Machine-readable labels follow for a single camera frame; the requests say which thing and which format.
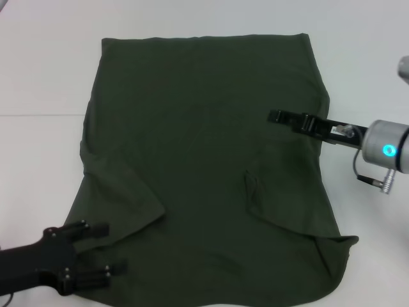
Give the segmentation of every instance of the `white surface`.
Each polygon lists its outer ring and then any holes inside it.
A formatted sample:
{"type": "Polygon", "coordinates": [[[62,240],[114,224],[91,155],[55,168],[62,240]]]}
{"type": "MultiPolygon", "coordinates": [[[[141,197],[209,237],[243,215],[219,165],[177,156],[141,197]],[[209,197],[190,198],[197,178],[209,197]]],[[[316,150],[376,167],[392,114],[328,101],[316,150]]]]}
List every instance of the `white surface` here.
{"type": "MultiPolygon", "coordinates": [[[[0,13],[0,244],[29,244],[70,209],[102,38],[305,32],[330,118],[409,123],[409,86],[396,75],[409,54],[408,12],[405,0],[10,0],[0,13]]],[[[360,242],[339,288],[308,306],[408,306],[409,176],[398,174],[387,197],[355,180],[352,157],[349,148],[323,145],[321,167],[341,232],[360,242]]],[[[362,161],[359,169],[385,173],[362,161]]],[[[11,306],[101,305],[37,288],[11,306]]]]}

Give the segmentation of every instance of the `metal cylinder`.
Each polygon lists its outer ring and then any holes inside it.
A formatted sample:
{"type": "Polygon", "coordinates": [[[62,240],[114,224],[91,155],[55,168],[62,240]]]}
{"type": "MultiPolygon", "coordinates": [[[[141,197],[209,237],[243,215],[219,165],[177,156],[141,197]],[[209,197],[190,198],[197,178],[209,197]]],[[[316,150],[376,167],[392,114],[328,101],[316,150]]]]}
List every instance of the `metal cylinder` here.
{"type": "Polygon", "coordinates": [[[375,121],[362,142],[362,156],[368,163],[409,173],[409,126],[375,121]]]}
{"type": "Polygon", "coordinates": [[[394,183],[394,177],[395,177],[396,171],[394,169],[388,169],[388,173],[385,176],[385,179],[383,180],[383,185],[381,188],[381,192],[385,194],[390,193],[390,189],[392,189],[392,184],[394,183]]]}

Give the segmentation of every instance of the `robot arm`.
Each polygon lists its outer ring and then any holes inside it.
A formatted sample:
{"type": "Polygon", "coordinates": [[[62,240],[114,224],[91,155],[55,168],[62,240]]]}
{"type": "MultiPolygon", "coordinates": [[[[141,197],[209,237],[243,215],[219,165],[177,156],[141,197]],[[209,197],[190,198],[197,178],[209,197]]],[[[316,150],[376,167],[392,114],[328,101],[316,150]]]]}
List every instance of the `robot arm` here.
{"type": "MultiPolygon", "coordinates": [[[[409,56],[403,57],[399,62],[398,75],[409,84],[409,56]]],[[[389,194],[397,171],[409,173],[409,125],[377,120],[366,128],[325,120],[312,114],[281,110],[271,111],[267,121],[289,125],[293,132],[327,143],[357,148],[353,160],[357,179],[379,187],[385,194],[389,194]],[[366,162],[388,169],[383,182],[358,174],[355,162],[360,150],[366,162]]]]}
{"type": "Polygon", "coordinates": [[[89,288],[108,287],[111,276],[121,274],[124,264],[107,264],[99,270],[80,272],[73,243],[109,234],[109,225],[91,227],[85,221],[52,227],[43,231],[36,243],[0,251],[0,296],[17,291],[49,286],[60,295],[89,288]]]}

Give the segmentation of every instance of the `sticker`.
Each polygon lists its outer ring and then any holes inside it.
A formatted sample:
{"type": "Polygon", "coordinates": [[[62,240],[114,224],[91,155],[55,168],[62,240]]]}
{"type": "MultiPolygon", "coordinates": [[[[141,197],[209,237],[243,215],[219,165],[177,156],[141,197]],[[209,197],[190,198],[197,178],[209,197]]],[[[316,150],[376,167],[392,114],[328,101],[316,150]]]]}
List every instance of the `sticker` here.
{"type": "Polygon", "coordinates": [[[338,134],[339,136],[344,136],[344,134],[339,133],[339,132],[337,131],[337,127],[335,127],[335,126],[331,128],[331,133],[333,133],[333,134],[338,134]]]}

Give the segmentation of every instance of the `white table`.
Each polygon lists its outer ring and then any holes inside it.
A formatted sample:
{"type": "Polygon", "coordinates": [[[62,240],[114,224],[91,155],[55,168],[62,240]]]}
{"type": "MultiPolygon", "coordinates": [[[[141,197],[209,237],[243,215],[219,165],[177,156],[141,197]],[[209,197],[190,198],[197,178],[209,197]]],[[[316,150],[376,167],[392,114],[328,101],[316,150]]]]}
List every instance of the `white table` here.
{"type": "MultiPolygon", "coordinates": [[[[0,13],[0,245],[59,226],[82,178],[79,141],[104,37],[310,35],[334,120],[409,123],[409,2],[9,0],[0,13]]],[[[341,285],[309,306],[409,305],[409,176],[390,196],[355,180],[354,151],[324,144],[323,181],[341,233],[358,235],[341,285]]],[[[384,169],[359,160],[382,179],[384,169]]],[[[7,297],[0,297],[0,305],[7,297]]],[[[101,306],[41,287],[13,306],[101,306]]]]}

